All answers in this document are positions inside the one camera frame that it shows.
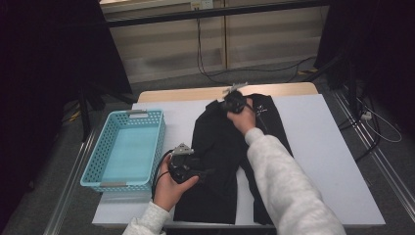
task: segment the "teal basket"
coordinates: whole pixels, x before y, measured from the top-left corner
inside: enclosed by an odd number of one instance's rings
[[[97,192],[150,191],[164,131],[162,110],[110,113],[80,184]]]

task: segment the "person's right hand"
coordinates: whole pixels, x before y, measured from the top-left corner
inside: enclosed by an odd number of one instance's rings
[[[248,98],[247,104],[252,107],[253,100]],[[241,131],[244,136],[250,129],[255,127],[255,113],[248,107],[244,107],[239,114],[228,112],[227,116],[233,121],[235,127]]]

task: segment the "black bar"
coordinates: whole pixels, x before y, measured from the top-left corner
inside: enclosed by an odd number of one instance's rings
[[[150,17],[139,18],[123,18],[107,20],[108,27],[130,26],[137,24],[153,24],[163,22],[175,22],[191,19],[202,19],[211,17],[222,17],[232,15],[242,15],[260,12],[273,12],[300,8],[321,7],[330,4],[330,0],[304,0],[291,1],[283,3],[261,4],[255,6],[231,7],[231,8],[216,8],[200,11],[189,11],[183,13],[171,13]]]

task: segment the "person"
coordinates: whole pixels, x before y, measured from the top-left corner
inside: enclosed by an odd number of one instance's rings
[[[247,103],[252,106],[253,101],[248,99]],[[243,109],[240,114],[227,116],[250,146],[248,159],[255,181],[278,234],[346,234],[336,215],[323,203],[319,190],[287,149],[276,137],[264,135],[255,127],[253,111]],[[167,164],[168,158],[163,161],[161,172],[167,170]],[[141,219],[131,219],[123,234],[160,234],[170,217],[169,211],[197,181],[198,176],[194,176],[177,184],[169,174],[161,177],[154,202],[150,202]]]

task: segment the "black pants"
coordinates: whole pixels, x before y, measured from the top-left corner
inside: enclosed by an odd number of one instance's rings
[[[253,99],[253,108],[260,113],[256,127],[278,137],[291,153],[272,98],[258,94],[249,97]],[[183,194],[176,205],[174,220],[234,224],[238,194],[236,171],[240,166],[254,196],[254,221],[272,224],[256,187],[254,171],[247,158],[248,147],[220,104],[214,101],[207,105],[196,120],[192,149],[206,169],[214,168],[214,173],[207,176],[204,184],[197,184]]]

